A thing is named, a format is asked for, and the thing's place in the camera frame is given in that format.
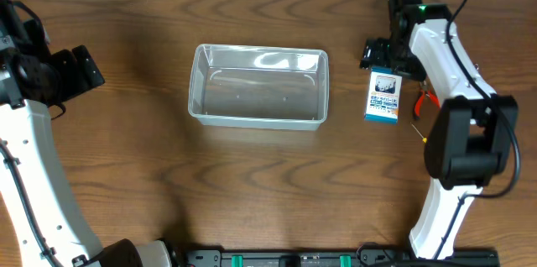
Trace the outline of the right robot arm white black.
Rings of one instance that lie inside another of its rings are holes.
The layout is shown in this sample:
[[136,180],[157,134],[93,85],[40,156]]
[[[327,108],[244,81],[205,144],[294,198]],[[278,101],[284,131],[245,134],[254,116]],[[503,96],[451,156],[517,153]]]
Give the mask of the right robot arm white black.
[[444,260],[483,189],[519,148],[518,104],[488,85],[458,38],[445,4],[387,0],[390,36],[368,39],[360,66],[371,72],[365,119],[396,123],[404,78],[417,81],[440,111],[425,138],[430,186],[409,234],[417,259]]

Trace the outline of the clear plastic container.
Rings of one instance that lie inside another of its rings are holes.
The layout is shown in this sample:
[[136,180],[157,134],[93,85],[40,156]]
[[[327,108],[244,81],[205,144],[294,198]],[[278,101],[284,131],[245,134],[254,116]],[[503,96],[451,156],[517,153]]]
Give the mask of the clear plastic container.
[[324,50],[201,44],[188,112],[208,126],[315,131],[327,119],[329,82]]

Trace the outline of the blue white screwdriver box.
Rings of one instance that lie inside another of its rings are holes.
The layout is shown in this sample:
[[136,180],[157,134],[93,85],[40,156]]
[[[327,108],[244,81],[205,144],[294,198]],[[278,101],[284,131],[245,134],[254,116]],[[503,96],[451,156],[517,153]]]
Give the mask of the blue white screwdriver box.
[[388,69],[374,66],[371,70],[368,98],[364,112],[367,121],[396,124],[402,77]]

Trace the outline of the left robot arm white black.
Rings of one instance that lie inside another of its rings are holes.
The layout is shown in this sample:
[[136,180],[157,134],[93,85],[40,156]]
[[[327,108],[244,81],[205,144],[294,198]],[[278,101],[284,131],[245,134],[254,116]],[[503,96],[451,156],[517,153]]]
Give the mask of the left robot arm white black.
[[103,246],[76,202],[55,148],[51,107],[104,84],[87,48],[51,53],[40,18],[1,1],[1,194],[25,266],[176,266],[163,239]]

